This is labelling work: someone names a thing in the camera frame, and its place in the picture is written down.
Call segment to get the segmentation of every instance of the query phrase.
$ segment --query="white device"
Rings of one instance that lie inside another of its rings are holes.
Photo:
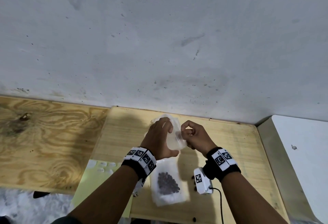
[[[205,176],[203,168],[199,167],[194,169],[194,177],[196,182],[197,192],[200,194],[212,194],[213,193],[213,185],[212,181]]]

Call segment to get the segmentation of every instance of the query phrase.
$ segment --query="white label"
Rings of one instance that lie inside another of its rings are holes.
[[[96,160],[90,159],[88,161],[87,168],[93,168],[93,167],[96,166],[96,164],[97,164],[97,161]]]

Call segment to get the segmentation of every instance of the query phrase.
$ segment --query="wooden table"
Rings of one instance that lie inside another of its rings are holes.
[[[131,147],[140,145],[150,126],[150,121],[161,114],[148,110],[111,108],[102,136],[91,158],[121,162]],[[289,222],[255,126],[177,114],[173,116],[178,117],[180,123],[190,119],[203,125],[212,140],[232,154],[247,180]],[[189,148],[183,149],[178,158],[178,169],[183,180],[183,189],[187,192],[189,200],[185,203],[157,207],[152,202],[149,179],[147,179],[140,195],[133,198],[130,217],[190,224],[195,217],[197,223],[221,223],[219,193],[199,195],[194,191],[195,186],[191,176],[196,167],[204,165],[205,158],[199,152]],[[213,180],[213,187],[221,189],[218,180]],[[224,222],[235,223],[224,195],[222,207]]]
[[[0,186],[74,194],[108,109],[0,97]]]

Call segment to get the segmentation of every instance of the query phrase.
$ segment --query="black cable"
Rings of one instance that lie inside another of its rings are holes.
[[[224,224],[223,222],[223,212],[222,212],[222,194],[221,191],[217,188],[209,188],[211,190],[218,190],[220,192],[220,209],[221,209],[221,220],[222,220],[222,224]]]

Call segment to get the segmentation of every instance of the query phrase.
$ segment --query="plastic bag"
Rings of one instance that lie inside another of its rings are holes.
[[[178,150],[178,151],[182,150],[183,148],[185,148],[187,146],[187,142],[181,136],[181,125],[180,125],[178,118],[173,118],[169,114],[163,114],[163,115],[159,116],[158,118],[153,119],[151,121],[151,123],[155,123],[156,121],[158,121],[160,118],[163,118],[163,117],[169,118],[170,122],[173,125],[172,133],[167,134],[167,138],[166,138],[167,147],[170,150]]]
[[[158,207],[187,200],[183,192],[176,157],[157,161],[156,168],[150,174],[150,188],[153,202]]]

